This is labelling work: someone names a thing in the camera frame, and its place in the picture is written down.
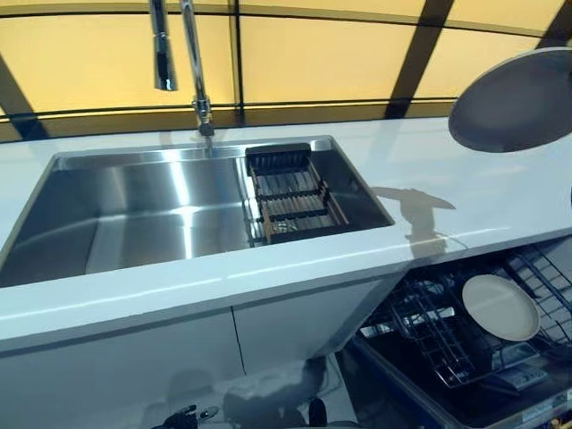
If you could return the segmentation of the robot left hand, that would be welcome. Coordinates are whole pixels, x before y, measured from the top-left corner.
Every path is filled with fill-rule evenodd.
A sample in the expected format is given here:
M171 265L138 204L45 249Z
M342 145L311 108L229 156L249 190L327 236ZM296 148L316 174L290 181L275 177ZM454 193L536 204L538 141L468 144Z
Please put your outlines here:
M207 420L215 417L220 411L217 406L199 409L197 405L192 404L182 408L163 422L163 427L172 429L192 429L198 428Z

